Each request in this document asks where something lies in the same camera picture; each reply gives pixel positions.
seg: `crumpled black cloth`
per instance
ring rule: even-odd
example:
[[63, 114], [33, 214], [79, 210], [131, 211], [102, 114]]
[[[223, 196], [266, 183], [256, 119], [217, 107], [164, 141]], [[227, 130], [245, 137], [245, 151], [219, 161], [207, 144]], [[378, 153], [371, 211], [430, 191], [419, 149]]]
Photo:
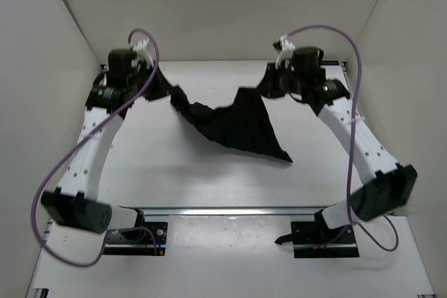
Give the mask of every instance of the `crumpled black cloth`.
[[216, 109], [201, 103], [190, 104], [179, 86], [171, 87], [169, 91], [172, 106], [208, 140], [228, 148], [292, 162], [279, 146], [257, 89], [240, 87], [232, 105]]

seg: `cable connector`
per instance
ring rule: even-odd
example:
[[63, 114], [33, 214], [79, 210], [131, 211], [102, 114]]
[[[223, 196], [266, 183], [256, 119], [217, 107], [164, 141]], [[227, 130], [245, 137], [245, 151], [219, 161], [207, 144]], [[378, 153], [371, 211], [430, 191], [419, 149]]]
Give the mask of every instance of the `cable connector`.
[[151, 54], [149, 53], [149, 47], [150, 42], [148, 38], [138, 41], [132, 47], [132, 50], [136, 52], [139, 57], [143, 58], [146, 61], [147, 68], [150, 68], [154, 65], [154, 61], [152, 60]]

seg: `black fabric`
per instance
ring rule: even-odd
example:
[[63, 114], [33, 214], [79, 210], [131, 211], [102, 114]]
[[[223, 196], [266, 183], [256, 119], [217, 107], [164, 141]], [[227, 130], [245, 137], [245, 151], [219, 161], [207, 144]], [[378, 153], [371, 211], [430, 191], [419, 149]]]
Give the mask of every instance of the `black fabric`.
[[208, 140], [292, 162], [279, 146], [256, 89], [240, 87], [232, 105], [215, 110], [201, 103], [190, 104], [179, 86], [173, 87], [170, 93], [174, 108]]

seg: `black cloth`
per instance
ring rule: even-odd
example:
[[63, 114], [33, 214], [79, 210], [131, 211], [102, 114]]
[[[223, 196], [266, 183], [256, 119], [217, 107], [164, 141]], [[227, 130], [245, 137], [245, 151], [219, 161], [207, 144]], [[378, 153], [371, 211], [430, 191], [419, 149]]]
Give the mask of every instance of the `black cloth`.
[[255, 88], [240, 87], [232, 105], [214, 110], [201, 103], [190, 104], [179, 86], [172, 87], [170, 94], [173, 107], [208, 140], [292, 162], [279, 146], [264, 102]]

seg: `white panel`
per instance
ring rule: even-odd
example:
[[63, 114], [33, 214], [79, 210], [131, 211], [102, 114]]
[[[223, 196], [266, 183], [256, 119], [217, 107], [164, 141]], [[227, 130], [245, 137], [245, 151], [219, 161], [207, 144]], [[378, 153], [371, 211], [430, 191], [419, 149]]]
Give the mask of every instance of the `white panel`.
[[75, 142], [97, 70], [62, 0], [0, 0], [0, 297], [26, 295], [38, 255], [31, 199]]
[[[167, 62], [163, 73], [191, 103], [230, 105], [239, 86], [256, 86], [266, 61]], [[345, 82], [339, 66], [328, 78]], [[105, 162], [99, 199], [137, 207], [328, 206], [346, 195], [348, 156], [310, 107], [264, 100], [293, 164], [228, 149], [203, 137], [169, 98], [138, 100]], [[360, 186], [355, 173], [353, 187]]]
[[[406, 218], [393, 218], [401, 236], [394, 253], [355, 229], [359, 258], [294, 259], [274, 240], [291, 231], [287, 216], [170, 217], [165, 257], [104, 256], [93, 268], [67, 267], [42, 255], [35, 288], [48, 298], [78, 297], [308, 297], [409, 298], [432, 294]], [[367, 224], [387, 246], [383, 220]], [[49, 243], [67, 257], [90, 260], [101, 237], [52, 228]]]
[[[306, 24], [333, 24], [360, 35], [376, 0], [66, 0], [101, 62], [132, 28], [149, 29], [164, 60], [273, 59], [271, 43]], [[351, 48], [327, 32], [303, 43], [346, 60]]]
[[407, 207], [434, 288], [447, 297], [447, 0], [380, 0], [360, 39], [362, 111], [419, 179]]

